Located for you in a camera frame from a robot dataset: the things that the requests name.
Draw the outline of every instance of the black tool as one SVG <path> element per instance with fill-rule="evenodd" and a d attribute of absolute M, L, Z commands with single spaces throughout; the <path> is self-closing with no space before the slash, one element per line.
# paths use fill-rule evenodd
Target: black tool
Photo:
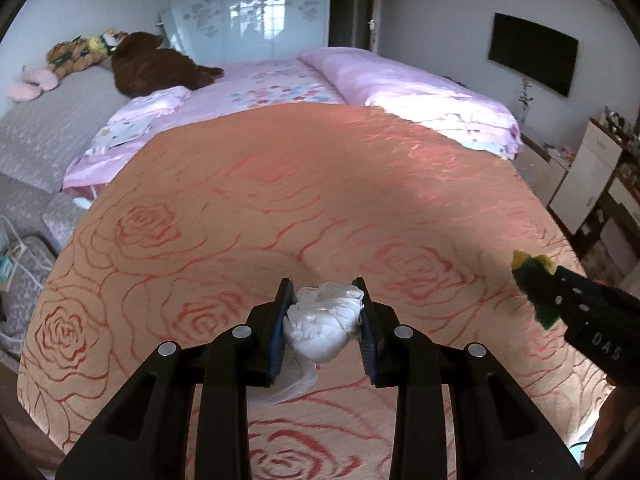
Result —
<path fill-rule="evenodd" d="M 398 387 L 392 480 L 447 478 L 442 385 L 454 414 L 459 480 L 579 480 L 579 466 L 527 394 L 487 348 L 453 349 L 400 325 L 364 291 L 365 372 Z M 282 280 L 276 299 L 246 324 L 182 350 L 162 343 L 98 414 L 56 480 L 172 480 L 184 477 L 194 386 L 203 384 L 196 480 L 250 480 L 246 387 L 273 384 L 284 354 L 282 319 L 294 302 Z"/>
<path fill-rule="evenodd" d="M 558 266 L 532 258 L 513 271 L 537 316 L 562 319 L 564 339 L 619 386 L 640 386 L 640 301 Z"/>

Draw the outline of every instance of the white cloth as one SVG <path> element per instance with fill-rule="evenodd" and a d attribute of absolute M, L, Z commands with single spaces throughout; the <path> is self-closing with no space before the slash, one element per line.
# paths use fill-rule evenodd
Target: white cloth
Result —
<path fill-rule="evenodd" d="M 189 89 L 184 86 L 174 86 L 166 90 L 158 90 L 151 95 L 136 97 L 118 110 L 107 124 L 172 114 L 190 94 Z"/>
<path fill-rule="evenodd" d="M 139 139 L 149 131 L 154 119 L 153 116 L 147 116 L 105 126 L 94 137 L 85 155 L 104 155 L 110 148 Z"/>
<path fill-rule="evenodd" d="M 273 406 L 285 400 L 295 399 L 306 393 L 316 384 L 318 371 L 316 364 L 290 347 L 286 347 L 282 359 L 282 369 L 276 381 L 269 388 L 248 386 L 246 389 L 246 405 L 249 408 Z"/>
<path fill-rule="evenodd" d="M 358 334 L 363 297 L 356 286 L 334 282 L 300 288 L 283 320 L 286 343 L 317 364 L 331 361 Z"/>

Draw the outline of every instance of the white wall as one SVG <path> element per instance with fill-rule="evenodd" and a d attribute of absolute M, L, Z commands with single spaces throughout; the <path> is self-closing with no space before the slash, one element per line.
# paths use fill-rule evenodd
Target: white wall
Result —
<path fill-rule="evenodd" d="M 46 65 L 60 41 L 110 28 L 156 32 L 158 11 L 168 0 L 27 0 L 0 42 L 0 116 L 11 106 L 6 91 L 22 66 Z"/>
<path fill-rule="evenodd" d="M 640 47 L 599 0 L 383 0 L 380 54 L 463 82 L 517 110 L 520 75 L 487 60 L 494 14 L 541 23 L 580 41 L 569 98 L 533 83 L 525 133 L 576 148 L 605 105 L 635 122 Z"/>

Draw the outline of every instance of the green object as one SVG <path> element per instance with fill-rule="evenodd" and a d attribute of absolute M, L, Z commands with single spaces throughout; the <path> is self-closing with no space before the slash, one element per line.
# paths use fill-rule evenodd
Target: green object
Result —
<path fill-rule="evenodd" d="M 64 65 L 70 59 L 71 59 L 71 53 L 69 52 L 68 54 L 63 54 L 59 58 L 54 59 L 52 63 L 56 68 L 60 68 L 62 65 Z"/>
<path fill-rule="evenodd" d="M 6 283 L 14 270 L 14 263 L 9 256 L 0 258 L 0 283 Z"/>
<path fill-rule="evenodd" d="M 529 257 L 516 269 L 512 269 L 511 273 L 520 290 L 527 295 L 527 299 L 535 307 L 536 321 L 545 330 L 550 330 L 560 320 L 561 313 L 558 306 L 547 299 L 548 296 L 540 294 L 541 290 L 548 287 L 548 280 L 543 283 L 540 279 L 548 277 L 547 268 L 539 260 Z"/>

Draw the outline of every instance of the brown plush toy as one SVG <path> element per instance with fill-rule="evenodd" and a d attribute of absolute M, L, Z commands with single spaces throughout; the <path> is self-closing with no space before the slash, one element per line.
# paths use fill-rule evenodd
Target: brown plush toy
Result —
<path fill-rule="evenodd" d="M 59 43 L 47 52 L 47 63 L 60 80 L 73 72 L 82 72 L 90 66 L 100 63 L 107 54 L 91 50 L 86 38 L 78 37 L 72 41 Z"/>
<path fill-rule="evenodd" d="M 223 76 L 221 68 L 195 64 L 171 48 L 158 48 L 162 37 L 148 32 L 129 34 L 111 55 L 116 88 L 134 98 L 157 90 L 185 86 L 197 90 Z"/>

